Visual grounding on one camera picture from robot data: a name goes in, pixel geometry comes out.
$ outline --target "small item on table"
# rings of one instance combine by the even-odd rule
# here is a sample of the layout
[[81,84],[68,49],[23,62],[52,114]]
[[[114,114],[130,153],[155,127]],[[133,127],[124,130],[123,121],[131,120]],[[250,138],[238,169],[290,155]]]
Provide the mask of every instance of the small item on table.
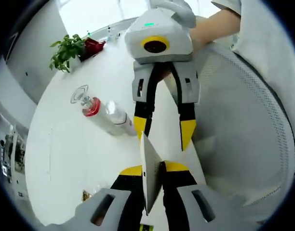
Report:
[[123,132],[130,136],[137,135],[131,119],[117,103],[114,101],[109,101],[106,104],[106,108],[110,120],[115,124],[116,127],[120,128]]
[[92,195],[89,194],[87,191],[83,190],[83,194],[82,194],[82,202],[86,201],[87,199],[89,199]]
[[102,104],[100,99],[88,96],[87,90],[88,85],[79,87],[72,95],[70,102],[80,102],[83,115],[97,124],[97,126],[105,132],[112,136],[119,136],[123,134],[122,129],[115,126],[109,119],[106,107]]

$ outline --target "white cylinder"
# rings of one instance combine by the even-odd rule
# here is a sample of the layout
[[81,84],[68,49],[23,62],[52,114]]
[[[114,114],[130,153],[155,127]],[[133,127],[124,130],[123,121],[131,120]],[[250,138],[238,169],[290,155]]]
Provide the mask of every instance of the white cylinder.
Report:
[[114,101],[109,101],[106,104],[107,114],[110,120],[116,127],[121,128],[126,134],[130,136],[137,135],[134,125],[127,113],[119,107]]
[[115,124],[108,117],[105,105],[103,105],[102,102],[96,97],[94,98],[94,103],[96,106],[93,106],[93,109],[90,110],[88,114],[83,114],[110,135],[119,136],[123,134],[123,130],[115,126]]

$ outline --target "window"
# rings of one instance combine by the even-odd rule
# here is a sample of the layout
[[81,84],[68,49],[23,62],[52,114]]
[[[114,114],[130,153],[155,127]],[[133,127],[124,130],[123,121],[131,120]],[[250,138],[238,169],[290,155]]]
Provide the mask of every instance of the window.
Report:
[[67,32],[81,37],[148,9],[146,0],[58,0],[58,4]]

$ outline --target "white table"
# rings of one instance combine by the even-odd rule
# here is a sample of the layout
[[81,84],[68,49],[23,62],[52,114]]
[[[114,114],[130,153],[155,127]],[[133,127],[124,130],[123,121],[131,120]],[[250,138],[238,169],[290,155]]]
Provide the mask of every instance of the white table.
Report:
[[[74,90],[88,84],[90,95],[102,102],[115,100],[133,118],[133,78],[133,59],[123,38],[106,44],[74,73],[53,77],[30,126],[25,163],[29,198],[44,225],[70,219],[83,190],[110,187],[122,170],[141,164],[137,137],[106,134],[82,115],[79,104],[70,103]],[[187,165],[196,181],[205,183],[193,143],[181,152],[179,115],[164,81],[155,101],[149,139],[156,151],[164,160]],[[142,222],[153,222],[154,230],[168,229],[161,196]]]

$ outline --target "plastic bottle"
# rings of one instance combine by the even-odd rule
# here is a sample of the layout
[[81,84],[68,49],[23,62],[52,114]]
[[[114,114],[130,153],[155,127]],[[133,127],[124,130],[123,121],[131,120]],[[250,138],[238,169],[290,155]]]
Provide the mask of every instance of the plastic bottle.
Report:
[[107,27],[108,37],[107,41],[113,41],[114,40],[114,31],[111,26]]
[[80,102],[83,115],[93,121],[103,131],[113,136],[123,134],[123,130],[116,127],[107,114],[106,106],[102,104],[99,98],[87,95],[88,85],[83,85],[75,90],[70,102]]
[[114,101],[109,101],[106,104],[106,108],[110,120],[116,127],[120,128],[130,136],[137,135],[132,121],[121,107],[119,107]]
[[97,97],[90,98],[85,96],[81,102],[84,107],[82,113],[85,117],[93,121],[102,130],[106,131],[112,136],[119,136],[123,134],[123,130],[110,120],[107,114],[106,107]]

